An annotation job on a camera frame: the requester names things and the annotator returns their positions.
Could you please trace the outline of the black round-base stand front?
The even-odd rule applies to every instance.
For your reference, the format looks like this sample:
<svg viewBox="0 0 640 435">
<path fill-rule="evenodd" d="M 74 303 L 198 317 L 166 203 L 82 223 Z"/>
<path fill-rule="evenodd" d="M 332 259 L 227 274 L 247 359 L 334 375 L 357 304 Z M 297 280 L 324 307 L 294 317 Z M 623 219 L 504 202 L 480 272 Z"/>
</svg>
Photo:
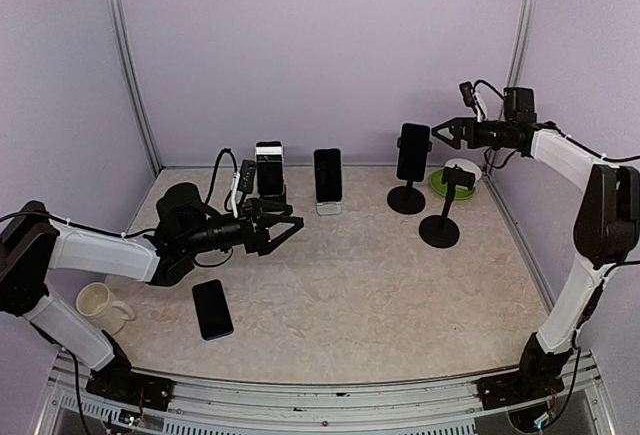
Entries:
<svg viewBox="0 0 640 435">
<path fill-rule="evenodd" d="M 400 214 L 418 214 L 425 207 L 425 197 L 420 190 L 414 187 L 414 184 L 417 182 L 404 182 L 404 185 L 396 186 L 389 191 L 387 195 L 387 204 L 393 211 Z"/>
</svg>

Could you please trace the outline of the black phone silver edge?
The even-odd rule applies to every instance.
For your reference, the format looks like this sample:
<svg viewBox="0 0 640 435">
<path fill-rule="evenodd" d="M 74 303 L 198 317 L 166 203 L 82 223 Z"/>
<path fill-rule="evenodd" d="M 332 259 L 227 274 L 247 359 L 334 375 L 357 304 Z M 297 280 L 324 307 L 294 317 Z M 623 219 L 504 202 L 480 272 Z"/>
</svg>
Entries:
<svg viewBox="0 0 640 435">
<path fill-rule="evenodd" d="M 318 203 L 341 202 L 343 197 L 341 151 L 317 149 L 313 154 L 315 194 Z"/>
</svg>

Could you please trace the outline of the black phone blue edge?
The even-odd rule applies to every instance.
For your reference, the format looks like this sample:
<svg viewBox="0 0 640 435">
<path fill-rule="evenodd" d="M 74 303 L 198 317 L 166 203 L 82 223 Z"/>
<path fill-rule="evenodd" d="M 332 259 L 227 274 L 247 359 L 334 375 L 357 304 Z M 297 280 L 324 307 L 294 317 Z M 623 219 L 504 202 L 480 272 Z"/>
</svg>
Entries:
<svg viewBox="0 0 640 435">
<path fill-rule="evenodd" d="M 200 334 L 211 341 L 229 336 L 234 326 L 220 280 L 207 281 L 192 288 Z"/>
<path fill-rule="evenodd" d="M 396 175 L 404 181 L 424 180 L 427 158 L 431 151 L 431 129 L 426 125 L 404 123 L 397 140 L 399 149 Z"/>
</svg>

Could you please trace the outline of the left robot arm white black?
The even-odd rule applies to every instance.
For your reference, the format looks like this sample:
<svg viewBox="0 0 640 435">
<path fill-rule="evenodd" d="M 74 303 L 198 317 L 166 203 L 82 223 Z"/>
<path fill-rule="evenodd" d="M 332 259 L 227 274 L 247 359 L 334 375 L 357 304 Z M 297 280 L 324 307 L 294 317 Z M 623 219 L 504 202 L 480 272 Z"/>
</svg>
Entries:
<svg viewBox="0 0 640 435">
<path fill-rule="evenodd" d="M 51 270 L 76 270 L 172 287 L 196 258 L 236 246 L 271 254 L 304 226 L 292 206 L 250 197 L 221 213 L 198 187 L 182 182 L 156 203 L 158 224 L 136 233 L 112 233 L 51 214 L 37 200 L 2 217 L 1 310 L 22 317 L 46 338 L 100 372 L 102 385 L 121 400 L 140 389 L 137 373 L 106 330 L 93 326 L 46 285 Z"/>
</svg>

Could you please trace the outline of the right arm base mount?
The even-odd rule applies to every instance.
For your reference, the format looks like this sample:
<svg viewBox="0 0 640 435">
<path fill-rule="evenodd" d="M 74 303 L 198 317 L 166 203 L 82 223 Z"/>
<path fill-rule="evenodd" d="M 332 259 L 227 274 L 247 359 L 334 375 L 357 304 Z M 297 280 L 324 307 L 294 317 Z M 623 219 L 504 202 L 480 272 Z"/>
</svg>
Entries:
<svg viewBox="0 0 640 435">
<path fill-rule="evenodd" d="M 561 371 L 574 351 L 546 353 L 536 333 L 527 341 L 515 371 L 480 378 L 476 382 L 484 410 L 516 405 L 562 392 Z"/>
</svg>

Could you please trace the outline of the black folding phone stand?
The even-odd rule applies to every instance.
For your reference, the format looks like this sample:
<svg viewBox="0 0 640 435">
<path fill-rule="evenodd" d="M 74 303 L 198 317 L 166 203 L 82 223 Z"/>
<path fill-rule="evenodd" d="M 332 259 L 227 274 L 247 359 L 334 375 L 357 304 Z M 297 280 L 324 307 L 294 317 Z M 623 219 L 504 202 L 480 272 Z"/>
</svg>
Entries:
<svg viewBox="0 0 640 435">
<path fill-rule="evenodd" d="M 264 201 L 267 201 L 267 202 L 273 202 L 273 203 L 277 203 L 277 204 L 286 205 L 287 204 L 287 187 L 286 187 L 286 184 L 282 185 L 282 192 L 280 194 L 267 195 L 267 194 L 259 193 L 259 198 L 261 200 L 264 200 Z"/>
</svg>

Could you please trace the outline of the white folding phone stand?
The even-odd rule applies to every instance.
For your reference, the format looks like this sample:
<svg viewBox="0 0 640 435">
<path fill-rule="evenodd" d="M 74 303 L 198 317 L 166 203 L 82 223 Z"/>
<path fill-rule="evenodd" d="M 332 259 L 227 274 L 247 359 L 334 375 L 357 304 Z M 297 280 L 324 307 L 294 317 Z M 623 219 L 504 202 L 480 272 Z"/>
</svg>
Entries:
<svg viewBox="0 0 640 435">
<path fill-rule="evenodd" d="M 317 202 L 316 213 L 319 216 L 335 216 L 342 213 L 341 201 Z"/>
</svg>

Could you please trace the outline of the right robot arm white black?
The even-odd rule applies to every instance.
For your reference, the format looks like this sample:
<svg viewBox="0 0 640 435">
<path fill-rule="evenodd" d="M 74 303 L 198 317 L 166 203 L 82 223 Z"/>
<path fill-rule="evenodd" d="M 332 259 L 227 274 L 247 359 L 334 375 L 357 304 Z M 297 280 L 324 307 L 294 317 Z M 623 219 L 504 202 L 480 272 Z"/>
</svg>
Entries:
<svg viewBox="0 0 640 435">
<path fill-rule="evenodd" d="M 435 126 L 434 138 L 453 149 L 508 149 L 555 172 L 578 199 L 572 227 L 573 261 L 548 318 L 534 333 L 529 352 L 539 359 L 566 357 L 619 269 L 631 265 L 639 243 L 639 172 L 633 158 L 610 158 L 587 148 L 556 123 L 537 117 L 530 88 L 498 92 L 501 116 L 491 119 L 478 88 L 466 81 L 459 91 L 471 115 Z"/>
</svg>

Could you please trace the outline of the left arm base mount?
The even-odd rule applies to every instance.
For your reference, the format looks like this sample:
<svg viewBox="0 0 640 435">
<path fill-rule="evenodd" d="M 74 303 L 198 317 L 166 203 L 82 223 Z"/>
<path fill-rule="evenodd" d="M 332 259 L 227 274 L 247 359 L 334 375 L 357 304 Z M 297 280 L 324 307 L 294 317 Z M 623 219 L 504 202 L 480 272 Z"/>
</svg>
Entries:
<svg viewBox="0 0 640 435">
<path fill-rule="evenodd" d="M 136 372 L 122 348 L 110 340 L 114 358 L 100 370 L 92 370 L 86 391 L 108 400 L 142 409 L 166 412 L 174 382 L 168 378 Z"/>
</svg>

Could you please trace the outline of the black round-base stand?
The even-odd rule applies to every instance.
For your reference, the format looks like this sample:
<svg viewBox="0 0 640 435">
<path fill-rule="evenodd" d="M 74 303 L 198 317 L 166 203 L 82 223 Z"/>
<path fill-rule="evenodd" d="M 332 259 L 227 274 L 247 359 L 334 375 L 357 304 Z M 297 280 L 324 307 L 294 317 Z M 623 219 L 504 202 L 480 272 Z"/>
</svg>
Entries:
<svg viewBox="0 0 640 435">
<path fill-rule="evenodd" d="M 400 214 L 418 214 L 425 207 L 425 197 L 420 190 L 414 187 L 414 184 L 417 182 L 404 182 L 404 185 L 396 186 L 389 191 L 387 195 L 387 204 L 393 211 Z"/>
<path fill-rule="evenodd" d="M 455 200 L 457 187 L 472 190 L 475 185 L 475 174 L 454 165 L 445 167 L 441 178 L 446 184 L 445 202 L 440 215 L 425 217 L 419 225 L 420 238 L 428 245 L 446 249 L 453 247 L 459 240 L 458 225 L 449 218 L 449 211 Z"/>
</svg>

